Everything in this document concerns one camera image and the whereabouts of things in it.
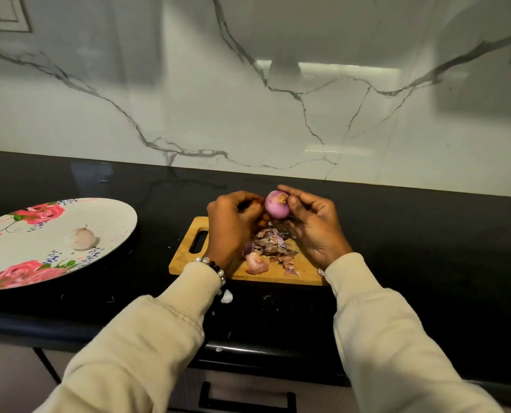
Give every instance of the person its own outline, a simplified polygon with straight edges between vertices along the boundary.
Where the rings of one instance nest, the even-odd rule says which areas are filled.
[[[295,218],[287,223],[325,269],[337,299],[334,335],[360,411],[502,412],[460,378],[406,300],[378,284],[345,239],[334,203],[279,189],[290,194]],[[265,225],[263,200],[235,192],[211,202],[205,256],[222,268],[238,258],[253,229]],[[204,342],[204,314],[221,281],[209,265],[191,262],[162,295],[134,300],[74,356],[36,412],[165,412],[178,376]]]

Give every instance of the cabinet drawer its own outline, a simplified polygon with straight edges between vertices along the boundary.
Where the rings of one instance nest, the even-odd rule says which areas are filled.
[[[198,407],[204,382],[209,387],[209,398],[227,402],[249,403],[282,408],[287,413],[287,393],[295,395],[297,413],[358,413],[351,388],[323,384],[301,383],[254,375],[232,374],[187,368],[179,378],[169,400],[170,411],[183,409],[198,412],[219,412]],[[264,407],[254,411],[265,413]]]

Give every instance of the plate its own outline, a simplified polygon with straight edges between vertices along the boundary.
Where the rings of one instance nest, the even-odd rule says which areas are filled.
[[[0,217],[0,290],[52,280],[77,271],[120,246],[135,229],[137,213],[108,198],[51,201]],[[74,250],[69,237],[86,227],[97,240]]]

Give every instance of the beige sleeve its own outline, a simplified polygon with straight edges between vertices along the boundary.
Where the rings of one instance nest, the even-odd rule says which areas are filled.
[[[137,298],[74,356],[36,412],[165,412],[220,285],[215,271],[192,262],[158,298]]]
[[[325,276],[337,298],[337,348],[362,413],[502,412],[460,378],[407,301],[382,288],[360,254],[342,256]]]

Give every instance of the black countertop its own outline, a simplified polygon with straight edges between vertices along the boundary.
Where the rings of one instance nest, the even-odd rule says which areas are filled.
[[[353,249],[403,294],[458,372],[511,405],[511,198],[0,152],[0,215],[99,196],[139,216],[108,257],[45,283],[0,290],[0,341],[78,350],[137,296],[160,294],[195,216],[239,189],[278,183],[336,203]],[[194,367],[346,384],[329,287],[229,281],[216,298]]]

